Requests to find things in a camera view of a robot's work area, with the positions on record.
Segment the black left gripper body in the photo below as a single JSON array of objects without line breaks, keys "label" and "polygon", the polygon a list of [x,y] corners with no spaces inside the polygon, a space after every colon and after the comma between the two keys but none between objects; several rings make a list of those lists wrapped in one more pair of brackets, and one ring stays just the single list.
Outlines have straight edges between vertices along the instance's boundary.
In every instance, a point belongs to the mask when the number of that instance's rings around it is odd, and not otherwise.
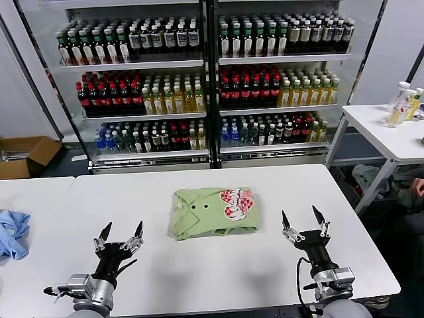
[{"label": "black left gripper body", "polygon": [[121,262],[132,258],[134,247],[127,246],[123,242],[101,244],[95,243],[95,254],[99,263],[95,269],[95,279],[116,279],[122,272]]}]

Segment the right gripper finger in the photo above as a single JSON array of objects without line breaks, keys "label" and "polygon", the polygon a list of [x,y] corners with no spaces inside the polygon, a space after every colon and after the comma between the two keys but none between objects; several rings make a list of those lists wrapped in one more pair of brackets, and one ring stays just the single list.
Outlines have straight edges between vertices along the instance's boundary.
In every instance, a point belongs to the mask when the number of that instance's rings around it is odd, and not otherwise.
[{"label": "right gripper finger", "polygon": [[292,243],[295,244],[297,242],[301,242],[305,240],[305,237],[293,229],[290,225],[290,222],[284,212],[282,210],[282,234]]},{"label": "right gripper finger", "polygon": [[318,208],[316,208],[316,206],[312,205],[312,210],[320,226],[320,236],[323,238],[330,238],[331,236],[329,234],[329,225],[331,222],[325,220],[324,215],[322,214],[322,212],[320,212],[320,210],[318,210]]}]

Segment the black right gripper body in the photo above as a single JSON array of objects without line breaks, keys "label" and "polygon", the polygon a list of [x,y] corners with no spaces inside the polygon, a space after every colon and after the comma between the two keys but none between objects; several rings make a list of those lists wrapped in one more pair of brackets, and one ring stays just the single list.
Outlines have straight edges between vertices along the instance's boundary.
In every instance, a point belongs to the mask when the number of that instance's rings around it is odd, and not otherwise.
[{"label": "black right gripper body", "polygon": [[307,259],[311,263],[311,273],[320,273],[337,268],[337,264],[331,260],[326,249],[330,237],[321,236],[320,230],[310,230],[300,232],[302,239],[295,242],[297,249],[306,252]]}]

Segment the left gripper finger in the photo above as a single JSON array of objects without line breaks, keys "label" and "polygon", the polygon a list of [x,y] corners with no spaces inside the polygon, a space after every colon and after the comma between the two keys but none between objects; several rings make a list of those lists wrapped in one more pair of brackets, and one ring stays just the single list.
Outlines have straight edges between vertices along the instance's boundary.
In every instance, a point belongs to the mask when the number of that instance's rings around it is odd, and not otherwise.
[{"label": "left gripper finger", "polygon": [[134,232],[134,236],[131,237],[127,242],[120,246],[121,250],[136,252],[144,243],[143,238],[143,221],[140,221],[138,224],[136,231]]},{"label": "left gripper finger", "polygon": [[100,250],[103,250],[105,248],[105,243],[109,237],[112,224],[112,222],[109,222],[107,226],[101,230],[99,236],[93,239],[96,252],[99,252]]}]

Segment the bystander bare hand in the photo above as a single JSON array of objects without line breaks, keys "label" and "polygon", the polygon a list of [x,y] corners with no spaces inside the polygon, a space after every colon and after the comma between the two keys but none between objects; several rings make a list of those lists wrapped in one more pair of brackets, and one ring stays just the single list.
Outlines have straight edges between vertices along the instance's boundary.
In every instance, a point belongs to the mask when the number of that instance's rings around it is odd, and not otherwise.
[{"label": "bystander bare hand", "polygon": [[410,192],[416,197],[422,197],[424,194],[424,179],[415,178],[410,185]]}]

